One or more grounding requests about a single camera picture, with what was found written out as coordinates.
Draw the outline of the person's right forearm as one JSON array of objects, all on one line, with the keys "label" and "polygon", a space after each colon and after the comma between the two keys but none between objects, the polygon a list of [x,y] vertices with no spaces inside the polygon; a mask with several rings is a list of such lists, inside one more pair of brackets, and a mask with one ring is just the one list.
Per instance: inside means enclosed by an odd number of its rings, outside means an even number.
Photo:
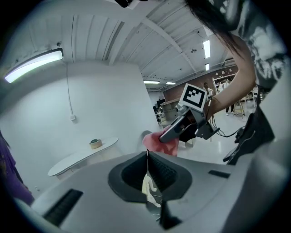
[{"label": "person's right forearm", "polygon": [[211,104],[205,103],[204,112],[207,119],[238,102],[256,85],[255,67],[249,48],[240,37],[234,35],[232,38],[237,44],[236,51],[231,53],[238,67],[238,72],[230,85],[212,98]]}]

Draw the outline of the white curved desk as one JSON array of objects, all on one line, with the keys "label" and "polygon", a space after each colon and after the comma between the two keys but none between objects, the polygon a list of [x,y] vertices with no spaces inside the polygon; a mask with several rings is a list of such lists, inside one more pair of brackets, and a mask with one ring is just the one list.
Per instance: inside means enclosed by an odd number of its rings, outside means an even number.
[{"label": "white curved desk", "polygon": [[118,141],[119,138],[117,137],[103,139],[102,146],[98,148],[86,148],[80,152],[70,154],[55,164],[48,171],[48,176],[62,180],[85,166],[116,158],[121,155],[117,147]]}]

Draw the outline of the black and white printed shirt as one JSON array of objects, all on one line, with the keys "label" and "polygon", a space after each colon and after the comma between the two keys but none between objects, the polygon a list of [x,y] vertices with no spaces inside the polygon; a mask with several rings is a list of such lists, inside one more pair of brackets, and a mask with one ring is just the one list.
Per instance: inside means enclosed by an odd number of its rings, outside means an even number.
[{"label": "black and white printed shirt", "polygon": [[251,0],[208,0],[226,21],[231,35],[241,38],[251,53],[256,84],[271,90],[291,73],[287,48],[268,17]]}]

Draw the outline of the long curved ceiling lamp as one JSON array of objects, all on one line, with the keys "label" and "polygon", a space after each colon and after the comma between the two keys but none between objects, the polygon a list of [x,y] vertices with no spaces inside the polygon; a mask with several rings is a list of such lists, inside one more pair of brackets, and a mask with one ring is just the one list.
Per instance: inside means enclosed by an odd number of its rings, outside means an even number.
[{"label": "long curved ceiling lamp", "polygon": [[8,83],[12,83],[24,74],[41,67],[43,65],[49,64],[51,62],[59,61],[63,59],[63,50],[62,48],[57,48],[53,50],[46,51],[44,53],[41,53],[37,56],[34,56],[11,71],[8,72],[8,74],[5,75],[4,79]]}]

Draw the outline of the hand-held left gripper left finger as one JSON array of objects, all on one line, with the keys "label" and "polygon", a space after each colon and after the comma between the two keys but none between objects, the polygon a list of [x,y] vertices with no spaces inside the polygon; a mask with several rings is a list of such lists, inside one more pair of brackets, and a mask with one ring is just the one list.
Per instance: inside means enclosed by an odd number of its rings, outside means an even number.
[{"label": "hand-held left gripper left finger", "polygon": [[88,165],[45,191],[32,209],[61,233],[149,233],[146,172],[146,152]]}]

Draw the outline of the person's black trousers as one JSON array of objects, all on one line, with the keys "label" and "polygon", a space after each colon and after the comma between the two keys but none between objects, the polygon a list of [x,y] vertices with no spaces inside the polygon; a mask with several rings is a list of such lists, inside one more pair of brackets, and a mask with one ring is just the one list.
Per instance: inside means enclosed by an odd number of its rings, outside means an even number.
[{"label": "person's black trousers", "polygon": [[273,131],[260,107],[249,115],[246,125],[236,133],[237,147],[223,159],[228,165],[235,165],[238,159],[253,153],[259,146],[274,139]]}]

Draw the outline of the pink cloth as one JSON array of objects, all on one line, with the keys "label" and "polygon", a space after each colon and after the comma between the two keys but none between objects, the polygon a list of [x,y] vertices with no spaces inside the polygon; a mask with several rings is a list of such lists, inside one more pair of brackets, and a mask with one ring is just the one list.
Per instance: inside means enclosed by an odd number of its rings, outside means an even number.
[{"label": "pink cloth", "polygon": [[178,145],[179,145],[179,139],[175,138],[171,140],[170,142],[160,142],[159,137],[167,130],[165,128],[163,131],[159,132],[152,132],[148,135],[145,135],[142,143],[150,152],[161,152],[164,154],[168,154],[171,156],[177,156],[178,154]]}]

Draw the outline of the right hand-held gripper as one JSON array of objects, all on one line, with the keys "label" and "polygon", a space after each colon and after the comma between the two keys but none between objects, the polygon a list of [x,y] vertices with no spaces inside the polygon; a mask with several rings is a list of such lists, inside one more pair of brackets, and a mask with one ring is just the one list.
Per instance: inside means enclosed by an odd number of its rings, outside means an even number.
[{"label": "right hand-held gripper", "polygon": [[204,89],[186,84],[175,106],[178,117],[159,136],[159,141],[168,143],[178,139],[188,142],[194,137],[210,139],[219,130],[208,122],[210,105],[211,100],[207,99]]}]

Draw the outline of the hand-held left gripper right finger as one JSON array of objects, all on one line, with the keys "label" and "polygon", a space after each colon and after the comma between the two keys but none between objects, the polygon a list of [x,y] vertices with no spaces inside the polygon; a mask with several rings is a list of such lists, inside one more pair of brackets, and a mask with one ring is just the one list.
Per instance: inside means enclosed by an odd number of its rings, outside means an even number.
[{"label": "hand-held left gripper right finger", "polygon": [[163,185],[161,217],[150,233],[270,233],[286,226],[288,142],[275,141],[234,166],[149,154]]}]

